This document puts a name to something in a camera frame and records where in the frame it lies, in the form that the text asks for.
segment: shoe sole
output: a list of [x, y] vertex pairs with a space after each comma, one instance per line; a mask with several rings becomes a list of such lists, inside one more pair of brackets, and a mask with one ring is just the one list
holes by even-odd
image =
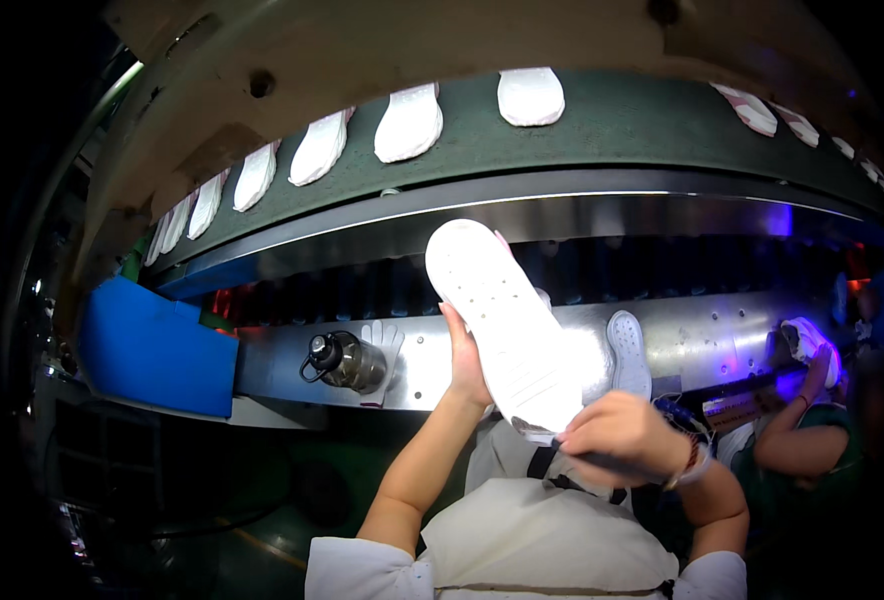
[[472, 331], [498, 411], [523, 435], [563, 431], [582, 409], [580, 381], [562, 368], [562, 327], [499, 238], [479, 222], [446, 222], [425, 270]]
[[626, 310], [619, 310], [609, 318], [605, 336], [616, 356], [612, 389], [641, 396], [646, 402], [651, 401], [652, 372], [646, 359], [639, 319]]

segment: hand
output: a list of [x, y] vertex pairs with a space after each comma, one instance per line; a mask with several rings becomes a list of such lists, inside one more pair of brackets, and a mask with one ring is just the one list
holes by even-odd
[[[686, 436], [637, 395], [613, 390], [575, 416], [558, 436], [566, 454], [602, 452], [665, 476], [682, 473], [689, 462], [692, 445]], [[573, 460], [579, 474], [592, 483], [613, 488], [635, 487], [645, 480], [632, 480]]]
[[838, 377], [838, 385], [832, 388], [832, 401], [845, 404], [849, 395], [849, 375], [845, 371]]
[[483, 377], [483, 364], [479, 360], [479, 347], [472, 335], [465, 330], [456, 309], [448, 302], [439, 304], [451, 338], [451, 383], [448, 390], [457, 398], [486, 407], [492, 403], [492, 395]]
[[825, 389], [825, 378], [829, 375], [829, 361], [832, 360], [832, 347], [823, 343], [808, 363], [808, 374], [802, 383], [799, 395], [804, 396], [808, 404], [812, 404]]

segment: green conveyor belt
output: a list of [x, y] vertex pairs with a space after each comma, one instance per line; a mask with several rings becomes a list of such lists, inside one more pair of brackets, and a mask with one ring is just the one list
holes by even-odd
[[[779, 120], [774, 138], [745, 126], [708, 83], [612, 71], [557, 71], [566, 109], [553, 125], [510, 126], [499, 114], [499, 75], [442, 83], [442, 135], [426, 153], [383, 164], [373, 152], [376, 127], [388, 98], [358, 107], [342, 156], [318, 181], [287, 181], [292, 156], [305, 135], [281, 142], [278, 172], [265, 196], [244, 213], [232, 209], [242, 163], [222, 192], [208, 230], [185, 236], [152, 271], [196, 257], [216, 246], [309, 211], [372, 197], [388, 187], [472, 176], [507, 169], [566, 165], [668, 165], [730, 171], [785, 180], [821, 190], [869, 209], [884, 202], [881, 189], [820, 131], [818, 148], [802, 143]], [[819, 126], [819, 115], [808, 115]]]

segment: wrist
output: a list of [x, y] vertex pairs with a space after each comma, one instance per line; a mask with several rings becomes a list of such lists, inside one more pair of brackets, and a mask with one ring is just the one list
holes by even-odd
[[477, 412], [478, 417], [481, 418], [486, 407], [492, 403], [492, 398], [487, 393], [485, 397], [479, 397], [477, 393], [449, 385], [448, 390], [442, 394], [442, 399], [439, 401], [440, 404], [443, 402], [463, 406], [472, 413]]
[[659, 471], [665, 475], [677, 475], [685, 471], [692, 455], [692, 442], [689, 438], [675, 430], [665, 440], [663, 461]]
[[811, 393], [808, 390], [799, 391], [796, 394], [795, 398], [793, 399], [793, 401], [799, 401], [799, 402], [802, 402], [803, 404], [805, 404], [806, 408], [809, 408], [810, 406], [812, 406], [812, 403], [815, 400], [816, 400], [816, 395], [814, 393]]

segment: red light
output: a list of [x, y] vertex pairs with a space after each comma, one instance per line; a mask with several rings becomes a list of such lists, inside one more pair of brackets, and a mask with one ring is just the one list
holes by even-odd
[[845, 284], [849, 288], [849, 296], [857, 295], [871, 281], [872, 279], [849, 279], [846, 281]]

